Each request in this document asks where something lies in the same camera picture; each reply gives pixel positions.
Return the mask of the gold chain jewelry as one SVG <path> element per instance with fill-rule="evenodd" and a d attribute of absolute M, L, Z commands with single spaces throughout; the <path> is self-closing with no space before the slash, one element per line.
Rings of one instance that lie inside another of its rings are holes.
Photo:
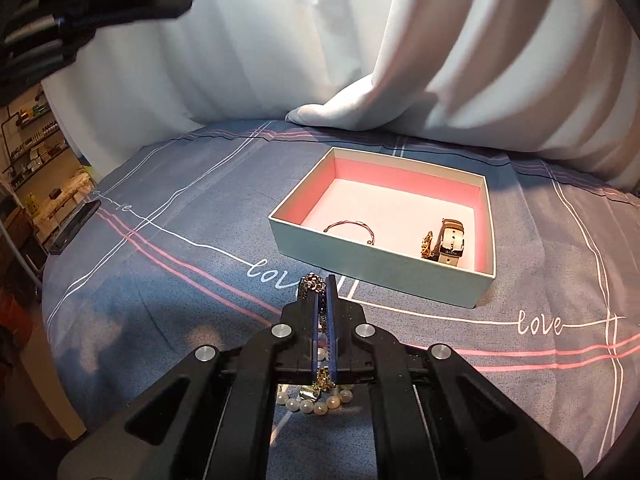
<path fill-rule="evenodd" d="M 332 382 L 330 371 L 327 367 L 318 369 L 316 379 L 311 385 L 302 385 L 299 388 L 299 396 L 303 400 L 317 402 L 323 393 L 331 393 L 335 388 L 335 382 Z"/>

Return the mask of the teal box with pink lining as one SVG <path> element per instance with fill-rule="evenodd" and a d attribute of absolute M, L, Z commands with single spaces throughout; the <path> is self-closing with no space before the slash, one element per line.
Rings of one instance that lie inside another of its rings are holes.
<path fill-rule="evenodd" d="M 280 253 L 472 309 L 497 274 L 485 177 L 331 148 L 269 216 Z"/>

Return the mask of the black smartphone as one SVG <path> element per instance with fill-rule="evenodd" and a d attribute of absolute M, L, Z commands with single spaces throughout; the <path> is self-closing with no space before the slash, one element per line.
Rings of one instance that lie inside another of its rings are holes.
<path fill-rule="evenodd" d="M 100 200 L 90 200 L 90 202 L 84 203 L 73 215 L 73 218 L 66 223 L 60 234 L 51 244 L 49 252 L 51 255 L 61 255 L 65 248 L 75 238 L 79 231 L 89 221 L 89 219 L 98 211 L 101 207 Z"/>

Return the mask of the light blue curtain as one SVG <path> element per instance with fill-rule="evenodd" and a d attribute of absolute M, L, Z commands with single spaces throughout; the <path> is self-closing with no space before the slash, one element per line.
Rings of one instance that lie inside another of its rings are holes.
<path fill-rule="evenodd" d="M 227 119 L 532 153 L 639 180 L 639 38 L 615 0 L 194 0 L 43 84 L 99 174 Z"/>

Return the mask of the left wall shelf unit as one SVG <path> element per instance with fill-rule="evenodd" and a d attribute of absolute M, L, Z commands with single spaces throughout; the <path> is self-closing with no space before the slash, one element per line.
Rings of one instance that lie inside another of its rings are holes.
<path fill-rule="evenodd" d="M 1 107 L 1 175 L 43 243 L 62 231 L 93 191 L 93 178 L 67 141 L 40 84 Z"/>

